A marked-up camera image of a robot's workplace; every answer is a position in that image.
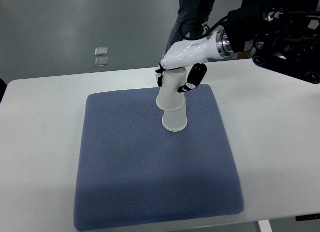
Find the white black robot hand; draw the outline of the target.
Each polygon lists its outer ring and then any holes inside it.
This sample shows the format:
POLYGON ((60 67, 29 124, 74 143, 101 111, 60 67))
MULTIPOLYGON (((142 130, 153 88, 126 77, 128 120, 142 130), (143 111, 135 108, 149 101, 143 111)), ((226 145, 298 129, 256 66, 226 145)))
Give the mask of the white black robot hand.
POLYGON ((209 58, 222 59, 230 53, 223 46, 224 31, 214 31, 210 38, 199 40, 182 40, 175 42, 163 55, 155 70, 155 78, 158 87, 163 84, 164 72, 166 70, 179 69, 192 66, 186 82, 177 89, 177 92, 187 92, 196 89, 203 80, 207 66, 205 62, 209 58))

